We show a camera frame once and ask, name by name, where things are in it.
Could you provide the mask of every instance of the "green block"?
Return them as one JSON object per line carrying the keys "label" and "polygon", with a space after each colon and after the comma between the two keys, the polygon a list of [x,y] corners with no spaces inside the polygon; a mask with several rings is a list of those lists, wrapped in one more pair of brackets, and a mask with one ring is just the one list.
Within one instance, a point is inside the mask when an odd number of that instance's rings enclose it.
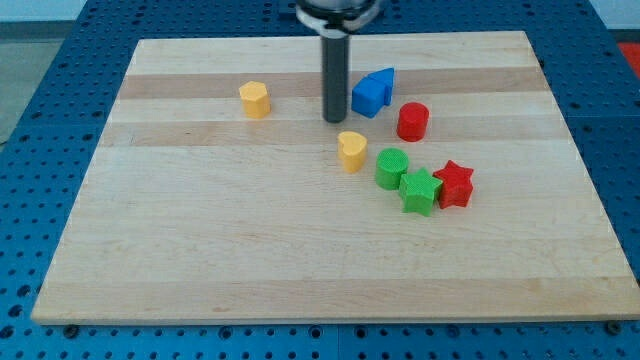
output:
{"label": "green block", "polygon": [[433,202],[440,195],[442,180],[434,178],[425,168],[413,174],[404,174],[400,178],[399,193],[404,202],[404,212],[417,212],[431,215]]}
{"label": "green block", "polygon": [[386,148],[378,154],[376,162],[376,184],[385,190],[396,190],[400,177],[407,173],[409,157],[396,148]]}

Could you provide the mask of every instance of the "blue pegboard table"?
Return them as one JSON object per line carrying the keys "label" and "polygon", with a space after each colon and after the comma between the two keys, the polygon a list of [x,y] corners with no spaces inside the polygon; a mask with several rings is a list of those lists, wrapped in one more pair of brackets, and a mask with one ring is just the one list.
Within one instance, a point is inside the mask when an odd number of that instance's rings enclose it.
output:
{"label": "blue pegboard table", "polygon": [[[311,35],[295,21],[291,2],[87,2],[0,155],[0,359],[640,358],[635,321],[185,328],[31,322],[137,41]],[[384,15],[363,30],[525,30],[640,274],[640,83],[588,1],[390,0]]]}

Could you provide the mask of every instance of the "wooden board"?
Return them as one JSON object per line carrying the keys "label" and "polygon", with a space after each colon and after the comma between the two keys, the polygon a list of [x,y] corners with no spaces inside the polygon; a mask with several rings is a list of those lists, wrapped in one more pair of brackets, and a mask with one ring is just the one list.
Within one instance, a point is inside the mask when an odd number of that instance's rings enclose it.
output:
{"label": "wooden board", "polygon": [[[44,324],[637,318],[640,291],[522,32],[353,38],[352,81],[394,66],[374,119],[321,117],[317,38],[138,44],[32,317]],[[264,81],[272,113],[243,116]],[[399,107],[432,112],[424,141]],[[342,171],[336,136],[369,139]],[[475,169],[469,208],[401,212],[373,181]]]}

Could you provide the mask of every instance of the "blue pentagon block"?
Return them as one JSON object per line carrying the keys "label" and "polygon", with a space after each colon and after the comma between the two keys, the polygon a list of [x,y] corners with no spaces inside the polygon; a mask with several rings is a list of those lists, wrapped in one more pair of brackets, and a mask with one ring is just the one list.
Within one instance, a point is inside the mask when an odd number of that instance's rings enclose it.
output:
{"label": "blue pentagon block", "polygon": [[395,75],[396,75],[396,71],[394,68],[382,69],[380,71],[372,72],[371,74],[367,75],[369,79],[377,80],[384,84],[385,86],[384,104],[387,106],[391,105]]}
{"label": "blue pentagon block", "polygon": [[364,78],[351,91],[351,110],[368,118],[376,116],[384,106],[385,85],[377,80]]}

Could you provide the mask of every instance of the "green cylinder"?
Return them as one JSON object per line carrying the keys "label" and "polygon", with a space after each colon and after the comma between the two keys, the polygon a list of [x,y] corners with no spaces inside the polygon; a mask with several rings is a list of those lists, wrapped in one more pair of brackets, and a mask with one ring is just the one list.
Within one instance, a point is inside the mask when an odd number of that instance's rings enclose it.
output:
{"label": "green cylinder", "polygon": [[385,190],[397,190],[400,177],[407,173],[409,157],[396,148],[386,148],[378,154],[376,161],[376,184]]}

